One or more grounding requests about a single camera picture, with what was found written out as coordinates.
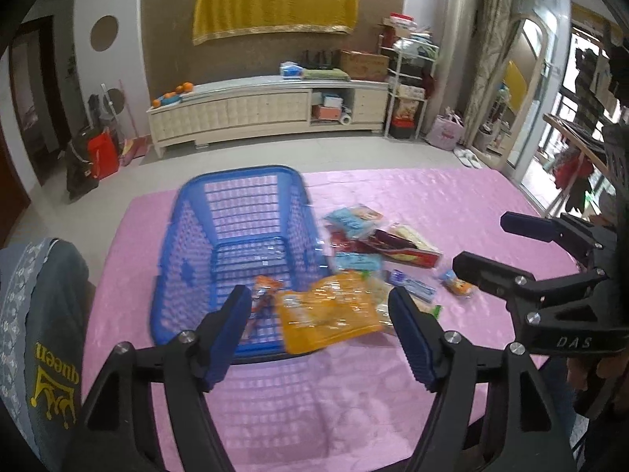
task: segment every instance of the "blue plastic basket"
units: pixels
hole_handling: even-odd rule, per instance
[[[306,291],[328,275],[300,174],[268,166],[207,173],[178,193],[160,259],[150,326],[165,344],[219,310],[234,286],[252,289],[257,275]],[[238,345],[236,361],[284,353],[281,324],[272,310]]]

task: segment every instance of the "white cabinet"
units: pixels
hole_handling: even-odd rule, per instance
[[[147,113],[153,144],[161,157],[163,147],[186,141],[200,145],[313,131],[380,132],[387,87],[375,81],[239,78],[198,85],[181,102]],[[326,91],[344,95],[351,124],[311,122],[313,92]]]

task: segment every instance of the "pink mat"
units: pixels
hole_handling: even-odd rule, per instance
[[[462,250],[530,271],[537,278],[572,274],[573,259],[555,244],[502,232],[505,211],[535,214],[498,172],[354,170],[304,175],[321,218],[363,203],[390,221],[409,223],[439,247],[444,264]],[[144,195],[127,209],[109,250],[89,321],[83,396],[112,347],[152,345],[149,307],[164,232],[176,192]],[[320,228],[321,236],[327,233]],[[432,272],[406,268],[420,278]],[[439,289],[440,323],[473,343],[504,348],[513,340],[504,302],[479,294],[460,301]],[[161,386],[155,415],[168,470],[181,470]],[[397,339],[371,334],[304,358],[236,365],[206,396],[234,467],[244,471],[373,470],[407,458],[423,430],[433,395],[414,381]],[[472,418],[484,412],[477,388]]]

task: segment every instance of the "cabinet drawer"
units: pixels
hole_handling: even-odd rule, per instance
[[[227,127],[307,121],[308,92],[231,97],[150,115],[155,141]]]
[[[167,140],[177,136],[228,127],[225,99],[172,108],[150,116],[153,139]]]
[[[351,118],[353,122],[384,122],[386,106],[385,90],[356,90]]]
[[[233,97],[227,100],[229,126],[305,121],[307,103],[307,92]]]

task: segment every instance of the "curtain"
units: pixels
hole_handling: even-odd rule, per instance
[[[477,118],[480,103],[487,83],[498,64],[502,45],[506,40],[511,3],[513,0],[479,0],[480,52],[476,66],[476,76],[467,109],[465,110],[464,142],[471,132],[468,127]]]

